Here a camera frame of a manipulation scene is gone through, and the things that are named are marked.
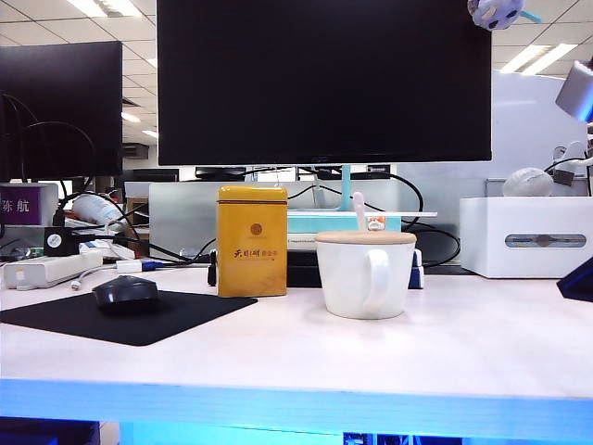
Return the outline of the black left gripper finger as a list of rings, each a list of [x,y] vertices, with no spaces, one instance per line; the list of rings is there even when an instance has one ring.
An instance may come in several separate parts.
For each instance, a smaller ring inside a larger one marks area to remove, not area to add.
[[[557,287],[565,299],[593,301],[593,258],[585,261],[558,281]]]

